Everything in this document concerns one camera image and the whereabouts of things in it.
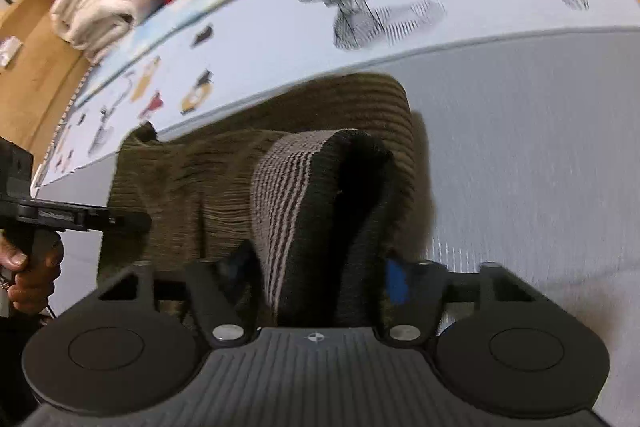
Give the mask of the person's left hand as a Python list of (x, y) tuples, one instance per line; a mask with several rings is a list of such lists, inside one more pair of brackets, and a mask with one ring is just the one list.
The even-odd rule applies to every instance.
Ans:
[(61, 274), (63, 244), (58, 237), (39, 259), (27, 257), (4, 236), (1, 237), (1, 266), (8, 270), (11, 307), (25, 314), (37, 314), (47, 308), (54, 293), (54, 282)]

